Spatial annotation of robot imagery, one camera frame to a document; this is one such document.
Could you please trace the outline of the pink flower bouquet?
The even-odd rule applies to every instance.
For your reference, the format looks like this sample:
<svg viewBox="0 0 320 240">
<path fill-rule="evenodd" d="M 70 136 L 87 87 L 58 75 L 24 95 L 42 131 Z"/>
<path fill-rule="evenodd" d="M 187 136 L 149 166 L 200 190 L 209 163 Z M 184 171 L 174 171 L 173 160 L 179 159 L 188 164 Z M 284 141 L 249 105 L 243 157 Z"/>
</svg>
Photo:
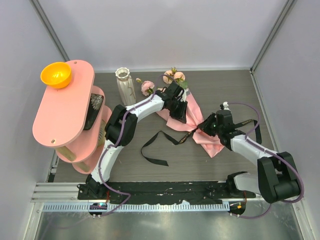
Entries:
<svg viewBox="0 0 320 240">
<path fill-rule="evenodd" d="M 169 135 L 166 135 L 165 137 L 174 145 L 183 144 L 188 138 L 192 138 L 196 144 L 201 145 L 206 153 L 213 158 L 224 148 L 224 146 L 220 143 L 217 136 L 208 136 L 198 128 L 198 125 L 204 121 L 203 114 L 188 88 L 184 73 L 173 67 L 171 70 L 166 71 L 162 78 L 166 84 L 170 84 L 175 80 L 176 83 L 184 89 L 182 102 L 186 103 L 186 106 L 183 107 L 183 111 L 185 112 L 185 120 L 183 122 L 173 119 L 167 109 L 157 112 L 161 118 L 166 120 L 166 125 L 169 128 L 179 132 L 187 132 L 180 140 L 175 140 Z"/>
</svg>

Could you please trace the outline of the black ribbon gold lettering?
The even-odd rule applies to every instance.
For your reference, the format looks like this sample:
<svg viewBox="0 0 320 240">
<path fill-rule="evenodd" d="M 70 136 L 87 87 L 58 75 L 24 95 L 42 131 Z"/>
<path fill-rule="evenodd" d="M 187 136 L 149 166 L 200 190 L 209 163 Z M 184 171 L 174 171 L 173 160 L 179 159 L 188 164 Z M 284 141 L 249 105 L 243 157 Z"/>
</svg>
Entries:
<svg viewBox="0 0 320 240">
<path fill-rule="evenodd" d="M 232 148 L 231 148 L 231 137 L 235 137 L 237 134 L 239 135 L 246 135 L 246 133 L 238 130 L 238 128 L 241 128 L 249 123 L 254 123 L 254 132 L 255 132 L 255 137 L 256 137 L 256 141 L 258 144 L 262 144 L 262 135 L 261 135 L 261 130 L 260 130 L 260 124 L 257 120 L 254 120 L 254 119 L 249 119 L 249 120 L 246 120 L 246 121 L 242 121 L 240 123 L 237 123 L 235 124 L 235 131 L 232 131 L 232 132 L 228 132 L 228 133 L 225 133 L 225 134 L 222 134 L 220 136 L 215 136 L 215 137 L 218 137 L 218 139 L 220 141 L 222 141 L 222 146 L 223 147 L 226 147 L 228 150 L 232 151 Z M 141 155 L 150 163 L 152 164 L 155 164 L 155 165 L 160 165 L 160 166 L 166 166 L 168 167 L 169 164 L 167 161 L 165 160 L 162 160 L 162 159 L 157 159 L 157 158 L 151 158 L 151 157 L 147 157 L 144 155 L 143 153 L 143 149 L 145 147 L 148 147 L 150 146 L 158 137 L 158 135 L 160 133 L 162 133 L 164 135 L 164 137 L 169 140 L 173 145 L 181 145 L 183 143 L 186 142 L 186 140 L 189 138 L 189 137 L 193 137 L 194 134 L 197 132 L 197 130 L 200 130 L 199 129 L 199 125 L 193 129 L 192 131 L 188 132 L 182 139 L 180 140 L 176 140 L 174 139 L 172 136 L 168 135 L 167 133 L 165 133 L 164 131 L 160 130 L 158 131 L 149 141 L 147 141 L 140 149 L 140 153 Z"/>
</svg>

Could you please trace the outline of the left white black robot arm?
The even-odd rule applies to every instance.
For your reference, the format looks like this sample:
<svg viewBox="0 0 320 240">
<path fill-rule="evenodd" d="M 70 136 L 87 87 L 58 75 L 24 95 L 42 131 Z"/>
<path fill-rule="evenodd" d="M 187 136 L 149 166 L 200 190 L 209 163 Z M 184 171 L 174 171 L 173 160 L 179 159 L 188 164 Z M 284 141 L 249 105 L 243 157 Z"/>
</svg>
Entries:
<svg viewBox="0 0 320 240">
<path fill-rule="evenodd" d="M 110 179 L 113 165 L 121 150 L 132 141 L 139 121 L 153 113 L 168 110 L 171 118 L 185 124 L 186 98 L 186 90 L 173 82 L 138 103 L 117 105 L 105 127 L 102 153 L 94 170 L 86 178 L 83 192 L 97 200 L 106 195 L 107 187 L 103 182 Z"/>
</svg>

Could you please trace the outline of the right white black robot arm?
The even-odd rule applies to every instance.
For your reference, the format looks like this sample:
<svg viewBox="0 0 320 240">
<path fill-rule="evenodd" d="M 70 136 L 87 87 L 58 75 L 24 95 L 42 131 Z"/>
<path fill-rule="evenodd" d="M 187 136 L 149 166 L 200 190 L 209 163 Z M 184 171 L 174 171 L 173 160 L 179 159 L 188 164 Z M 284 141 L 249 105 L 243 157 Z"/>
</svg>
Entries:
<svg viewBox="0 0 320 240">
<path fill-rule="evenodd" d="M 218 137 L 223 146 L 257 167 L 256 175 L 241 171 L 227 177 L 225 190 L 230 197 L 249 191 L 261 195 L 269 204 L 295 203 L 303 197 L 304 186 L 292 155 L 262 146 L 258 121 L 234 123 L 230 110 L 218 110 L 198 127 L 208 136 Z"/>
</svg>

